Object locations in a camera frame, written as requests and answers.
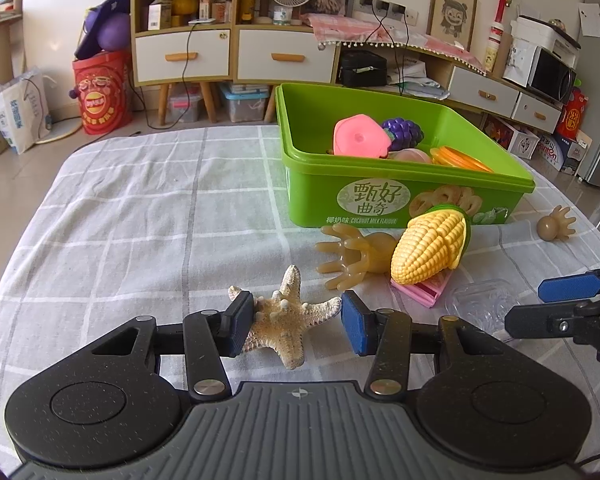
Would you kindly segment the wooden cabinet with white drawers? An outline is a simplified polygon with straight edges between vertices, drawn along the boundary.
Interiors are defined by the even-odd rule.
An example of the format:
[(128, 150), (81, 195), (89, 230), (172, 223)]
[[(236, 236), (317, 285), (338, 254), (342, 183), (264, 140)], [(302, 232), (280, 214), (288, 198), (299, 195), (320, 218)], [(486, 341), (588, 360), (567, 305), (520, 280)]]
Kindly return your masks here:
[(136, 88), (156, 87), (158, 125), (166, 124), (166, 111), (174, 84), (198, 84), (209, 116), (215, 118), (218, 88), (222, 82), (266, 84), (284, 82), (334, 84), (344, 50), (390, 51), (400, 60), (417, 58), (428, 76), (449, 91), (444, 104), (476, 114), (491, 114), (516, 124), (551, 133), (562, 108), (486, 73), (412, 49), (347, 47), (319, 44), (309, 25), (242, 24), (242, 0), (230, 0), (227, 18), (209, 24), (181, 24), (166, 29), (148, 26), (154, 0), (131, 0), (131, 37)]

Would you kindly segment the white paper shopping bag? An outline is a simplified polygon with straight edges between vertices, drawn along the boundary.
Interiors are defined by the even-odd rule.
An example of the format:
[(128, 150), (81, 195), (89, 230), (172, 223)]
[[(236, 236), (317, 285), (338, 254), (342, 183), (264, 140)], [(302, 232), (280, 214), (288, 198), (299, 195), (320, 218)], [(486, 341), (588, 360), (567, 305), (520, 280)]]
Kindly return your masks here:
[(37, 67), (0, 84), (0, 133), (18, 155), (50, 133), (44, 76)]

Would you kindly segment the red cylindrical snack bin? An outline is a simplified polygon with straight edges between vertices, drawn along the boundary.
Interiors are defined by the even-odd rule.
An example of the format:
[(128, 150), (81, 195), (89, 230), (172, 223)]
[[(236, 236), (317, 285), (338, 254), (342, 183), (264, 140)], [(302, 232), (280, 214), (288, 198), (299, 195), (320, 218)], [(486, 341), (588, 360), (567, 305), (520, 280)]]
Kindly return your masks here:
[(87, 134), (102, 136), (132, 120), (131, 55), (128, 50), (102, 51), (72, 62), (76, 84), (70, 96), (79, 103)]

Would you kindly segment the black box on shelf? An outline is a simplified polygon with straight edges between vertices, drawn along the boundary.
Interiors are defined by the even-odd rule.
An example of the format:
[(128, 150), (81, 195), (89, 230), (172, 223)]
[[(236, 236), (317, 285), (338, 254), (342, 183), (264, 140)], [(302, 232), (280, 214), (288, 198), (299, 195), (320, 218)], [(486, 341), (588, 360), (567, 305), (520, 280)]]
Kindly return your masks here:
[(337, 81), (348, 88), (385, 87), (387, 60), (372, 51), (352, 50), (340, 55)]

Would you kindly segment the large beige toy octopus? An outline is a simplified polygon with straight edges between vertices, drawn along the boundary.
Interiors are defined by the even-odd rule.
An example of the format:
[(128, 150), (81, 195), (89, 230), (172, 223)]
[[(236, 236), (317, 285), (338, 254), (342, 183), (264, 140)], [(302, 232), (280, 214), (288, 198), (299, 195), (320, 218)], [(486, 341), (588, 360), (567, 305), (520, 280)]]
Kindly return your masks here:
[(321, 232), (336, 238), (336, 242), (319, 242), (314, 246), (318, 252), (335, 256), (334, 260), (316, 268), (319, 274), (335, 274), (325, 283), (328, 290), (345, 292), (362, 283), (368, 274), (390, 271), (391, 258), (398, 244), (392, 235), (384, 232), (363, 235), (354, 226), (344, 223), (322, 226)]

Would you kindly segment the clear plastic egg tray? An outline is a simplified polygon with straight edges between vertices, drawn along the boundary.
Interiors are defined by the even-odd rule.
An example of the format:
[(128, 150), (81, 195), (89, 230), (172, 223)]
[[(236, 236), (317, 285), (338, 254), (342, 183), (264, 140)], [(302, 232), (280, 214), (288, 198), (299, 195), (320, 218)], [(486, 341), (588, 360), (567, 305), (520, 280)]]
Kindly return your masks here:
[(496, 278), (458, 286), (445, 301), (445, 310), (486, 333), (501, 335), (506, 314), (518, 304), (512, 285)]

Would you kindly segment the small beige toy octopus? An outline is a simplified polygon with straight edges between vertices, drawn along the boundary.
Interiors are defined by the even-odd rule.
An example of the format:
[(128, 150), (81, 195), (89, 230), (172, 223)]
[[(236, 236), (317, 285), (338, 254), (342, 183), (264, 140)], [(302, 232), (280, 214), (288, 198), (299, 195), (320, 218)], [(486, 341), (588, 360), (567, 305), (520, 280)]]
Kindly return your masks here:
[(572, 225), (577, 221), (576, 218), (569, 217), (569, 213), (569, 207), (558, 205), (549, 214), (539, 218), (536, 222), (536, 232), (540, 239), (546, 242), (569, 240), (569, 237), (576, 232)]

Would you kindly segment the black microwave oven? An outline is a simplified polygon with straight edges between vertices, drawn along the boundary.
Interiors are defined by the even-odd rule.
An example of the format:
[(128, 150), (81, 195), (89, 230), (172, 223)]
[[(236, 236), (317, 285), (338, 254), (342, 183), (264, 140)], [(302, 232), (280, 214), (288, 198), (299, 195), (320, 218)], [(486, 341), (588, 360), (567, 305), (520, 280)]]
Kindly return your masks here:
[(503, 78), (544, 99), (566, 104), (576, 72), (550, 50), (515, 38), (509, 48)]

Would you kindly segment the green plastic storage box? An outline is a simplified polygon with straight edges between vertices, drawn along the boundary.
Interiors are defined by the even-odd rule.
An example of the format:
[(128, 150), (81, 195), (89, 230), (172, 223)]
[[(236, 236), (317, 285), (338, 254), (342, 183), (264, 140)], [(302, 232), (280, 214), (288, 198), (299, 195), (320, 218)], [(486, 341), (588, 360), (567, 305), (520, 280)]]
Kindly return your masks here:
[[(502, 223), (535, 188), (532, 175), (516, 157), (442, 104), (298, 82), (280, 84), (275, 99), (289, 218), (297, 226), (342, 222), (358, 228), (403, 228), (437, 204), (460, 207), (481, 224)], [(334, 129), (340, 120), (357, 114), (378, 124), (393, 118), (411, 120), (424, 134), (421, 151), (452, 148), (486, 168), (339, 156)]]

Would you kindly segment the yellow toy corn cob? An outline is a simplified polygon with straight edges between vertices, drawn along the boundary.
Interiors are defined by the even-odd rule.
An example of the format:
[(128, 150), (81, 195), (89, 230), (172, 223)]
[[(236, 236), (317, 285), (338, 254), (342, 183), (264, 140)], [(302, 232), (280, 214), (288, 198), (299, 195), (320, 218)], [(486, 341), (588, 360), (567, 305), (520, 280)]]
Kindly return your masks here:
[(471, 225), (464, 210), (439, 205), (413, 218), (396, 244), (390, 274), (396, 284), (416, 285), (444, 270), (455, 270), (469, 244)]

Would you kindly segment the framed cartoon girl picture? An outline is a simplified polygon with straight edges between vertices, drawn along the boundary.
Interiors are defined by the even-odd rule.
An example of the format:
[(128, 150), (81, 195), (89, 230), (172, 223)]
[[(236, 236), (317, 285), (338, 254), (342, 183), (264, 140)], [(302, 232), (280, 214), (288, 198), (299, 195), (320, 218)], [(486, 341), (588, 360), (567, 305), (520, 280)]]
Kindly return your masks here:
[(430, 0), (426, 34), (469, 50), (478, 0)]

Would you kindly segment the pink checked cloth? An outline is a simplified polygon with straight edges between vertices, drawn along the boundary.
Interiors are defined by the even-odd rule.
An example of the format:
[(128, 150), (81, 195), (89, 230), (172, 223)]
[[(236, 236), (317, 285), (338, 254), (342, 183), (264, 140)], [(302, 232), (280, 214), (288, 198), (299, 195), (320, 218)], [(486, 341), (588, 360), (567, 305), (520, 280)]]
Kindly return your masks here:
[(373, 47), (412, 49), (453, 60), (473, 72), (486, 76), (486, 70), (470, 52), (415, 32), (406, 25), (395, 28), (379, 20), (370, 23), (339, 15), (315, 13), (303, 14), (301, 21), (312, 28), (319, 44), (343, 44), (347, 47), (369, 44)]

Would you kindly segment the pink toy peach half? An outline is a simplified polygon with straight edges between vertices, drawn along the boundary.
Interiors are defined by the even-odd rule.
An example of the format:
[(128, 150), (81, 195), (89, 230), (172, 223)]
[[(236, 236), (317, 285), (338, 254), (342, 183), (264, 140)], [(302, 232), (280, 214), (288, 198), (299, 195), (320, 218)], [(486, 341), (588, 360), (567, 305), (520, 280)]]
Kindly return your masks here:
[(332, 152), (337, 156), (386, 158), (390, 145), (381, 125), (364, 114), (341, 119), (332, 134)]

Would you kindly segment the beige dried starfish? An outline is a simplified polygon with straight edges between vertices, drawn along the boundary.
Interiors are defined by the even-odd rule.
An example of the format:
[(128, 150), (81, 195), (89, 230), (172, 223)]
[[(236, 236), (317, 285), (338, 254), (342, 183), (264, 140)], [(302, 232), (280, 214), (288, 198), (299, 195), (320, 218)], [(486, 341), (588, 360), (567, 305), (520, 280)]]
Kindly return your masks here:
[(288, 266), (272, 296), (256, 297), (253, 304), (253, 322), (242, 353), (270, 349), (287, 370), (294, 370), (304, 363), (304, 334), (339, 314), (342, 300), (332, 297), (318, 304), (303, 301), (301, 273), (296, 266)]

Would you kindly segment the pink flat toy block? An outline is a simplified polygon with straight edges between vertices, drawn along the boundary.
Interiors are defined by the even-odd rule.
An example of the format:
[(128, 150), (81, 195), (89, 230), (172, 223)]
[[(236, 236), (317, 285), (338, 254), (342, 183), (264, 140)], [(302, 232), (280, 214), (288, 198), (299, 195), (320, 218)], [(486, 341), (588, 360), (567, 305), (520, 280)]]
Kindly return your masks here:
[(414, 285), (400, 285), (393, 280), (390, 281), (390, 285), (421, 306), (431, 309), (444, 293), (452, 274), (450, 270), (443, 270), (432, 278)]

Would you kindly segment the grey checked tablecloth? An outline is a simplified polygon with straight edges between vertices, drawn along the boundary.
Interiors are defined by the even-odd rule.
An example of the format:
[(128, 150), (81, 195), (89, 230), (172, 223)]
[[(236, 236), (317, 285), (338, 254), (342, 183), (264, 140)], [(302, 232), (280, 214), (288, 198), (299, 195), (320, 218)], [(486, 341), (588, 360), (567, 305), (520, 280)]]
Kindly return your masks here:
[[(0, 467), (20, 460), (4, 425), (5, 404), (28, 378), (135, 318), (158, 324), (190, 312), (224, 310), (227, 289), (271, 297), (284, 272), (301, 272), (302, 299), (334, 296), (316, 268), (326, 237), (289, 219), (286, 169), (276, 126), (215, 127), (110, 139), (68, 157), (35, 211), (0, 281)], [(600, 266), (600, 231), (573, 209), (577, 234), (544, 243), (538, 219), (556, 205), (573, 207), (532, 168), (526, 194), (502, 226), (476, 226), (442, 308), (429, 310), (396, 292), (382, 276), (356, 288), (371, 309), (407, 311), (436, 322), (446, 296), (470, 283), (504, 280), (520, 304), (536, 304), (544, 278)], [(275, 352), (229, 359), (243, 380), (366, 382), (370, 359), (356, 356), (339, 318), (303, 337), (304, 364), (286, 370)], [(592, 403), (583, 457), (600, 453), (600, 362), (570, 339), (523, 340), (514, 347), (577, 385)]]

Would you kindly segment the orange toy pumpkin half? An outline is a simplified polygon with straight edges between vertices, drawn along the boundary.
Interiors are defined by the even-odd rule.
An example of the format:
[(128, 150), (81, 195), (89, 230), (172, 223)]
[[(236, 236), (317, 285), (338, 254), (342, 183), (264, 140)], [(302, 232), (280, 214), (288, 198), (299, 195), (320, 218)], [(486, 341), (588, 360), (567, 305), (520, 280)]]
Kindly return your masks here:
[(463, 152), (457, 151), (449, 146), (430, 148), (429, 156), (433, 164), (445, 167), (460, 168), (470, 171), (481, 171), (492, 174), (493, 170), (480, 160), (475, 159)]

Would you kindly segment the purple toy grapes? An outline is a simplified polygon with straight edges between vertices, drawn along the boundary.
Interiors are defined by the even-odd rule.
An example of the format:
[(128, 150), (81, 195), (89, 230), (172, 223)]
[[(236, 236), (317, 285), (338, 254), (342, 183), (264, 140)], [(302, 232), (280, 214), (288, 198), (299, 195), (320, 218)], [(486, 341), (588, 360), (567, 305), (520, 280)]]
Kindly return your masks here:
[(411, 120), (402, 117), (387, 119), (381, 124), (391, 143), (390, 152), (405, 150), (406, 148), (416, 148), (424, 140), (422, 128)]

